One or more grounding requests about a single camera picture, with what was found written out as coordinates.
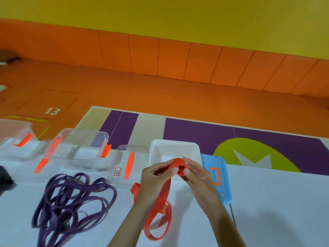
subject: fingernail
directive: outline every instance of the fingernail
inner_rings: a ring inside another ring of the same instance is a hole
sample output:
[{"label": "fingernail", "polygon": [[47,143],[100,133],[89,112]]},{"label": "fingernail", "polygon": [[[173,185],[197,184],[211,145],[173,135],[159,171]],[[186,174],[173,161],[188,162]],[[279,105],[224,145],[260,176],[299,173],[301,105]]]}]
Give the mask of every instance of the fingernail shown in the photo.
[{"label": "fingernail", "polygon": [[189,170],[188,168],[185,168],[185,169],[183,170],[183,173],[184,173],[185,176],[186,176],[186,175],[188,175],[188,174],[190,173],[190,170]]},{"label": "fingernail", "polygon": [[177,174],[177,173],[178,173],[178,167],[174,167],[174,168],[172,169],[172,172],[173,172],[174,174]]}]

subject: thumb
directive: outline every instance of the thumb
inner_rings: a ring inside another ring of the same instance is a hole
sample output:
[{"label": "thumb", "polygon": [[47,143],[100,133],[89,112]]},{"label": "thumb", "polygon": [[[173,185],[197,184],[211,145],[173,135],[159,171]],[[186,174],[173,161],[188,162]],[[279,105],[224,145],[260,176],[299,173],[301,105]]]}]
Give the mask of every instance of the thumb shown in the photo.
[{"label": "thumb", "polygon": [[185,177],[192,181],[196,186],[201,183],[201,180],[197,176],[195,176],[195,174],[191,172],[188,168],[185,168],[183,172]]},{"label": "thumb", "polygon": [[163,182],[166,182],[168,179],[172,178],[177,173],[178,173],[178,167],[171,168],[170,170],[167,170],[164,174],[162,174],[160,176],[160,179]]}]

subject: blue lid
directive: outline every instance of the blue lid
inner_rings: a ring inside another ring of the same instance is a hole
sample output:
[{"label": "blue lid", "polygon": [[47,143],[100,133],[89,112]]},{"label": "blue lid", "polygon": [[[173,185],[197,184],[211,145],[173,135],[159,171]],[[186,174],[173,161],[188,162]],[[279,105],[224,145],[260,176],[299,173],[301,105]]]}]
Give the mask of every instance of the blue lid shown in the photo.
[{"label": "blue lid", "polygon": [[232,193],[225,159],[207,154],[201,154],[201,159],[202,166],[212,175],[220,201],[223,204],[231,203]]}]

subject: person's right hand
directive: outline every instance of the person's right hand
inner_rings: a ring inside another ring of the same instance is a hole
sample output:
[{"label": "person's right hand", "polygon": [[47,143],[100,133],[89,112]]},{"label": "person's right hand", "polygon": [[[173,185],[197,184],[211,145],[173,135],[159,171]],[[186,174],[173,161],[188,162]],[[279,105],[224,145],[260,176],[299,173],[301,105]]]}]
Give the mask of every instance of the person's right hand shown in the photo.
[{"label": "person's right hand", "polygon": [[204,169],[199,163],[183,157],[188,164],[188,168],[184,169],[187,184],[191,187],[196,201],[207,217],[215,216],[223,209],[223,205],[217,195],[214,182],[210,172]]}]

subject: yellow-green line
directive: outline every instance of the yellow-green line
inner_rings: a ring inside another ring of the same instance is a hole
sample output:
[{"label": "yellow-green line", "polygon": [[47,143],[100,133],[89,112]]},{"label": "yellow-green line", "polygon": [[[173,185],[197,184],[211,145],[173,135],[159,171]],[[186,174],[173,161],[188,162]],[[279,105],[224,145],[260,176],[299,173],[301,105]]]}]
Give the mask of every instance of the yellow-green line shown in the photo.
[{"label": "yellow-green line", "polygon": [[43,134],[48,130],[49,127],[47,127],[46,129],[43,130],[43,132],[37,137],[37,139],[39,139],[41,136],[43,136]]},{"label": "yellow-green line", "polygon": [[36,120],[36,121],[42,121],[42,122],[48,122],[47,120],[39,120],[39,119],[33,119],[33,118],[26,118],[27,120]]},{"label": "yellow-green line", "polygon": [[7,118],[21,118],[20,116],[8,116],[8,117],[5,117],[5,119]]}]

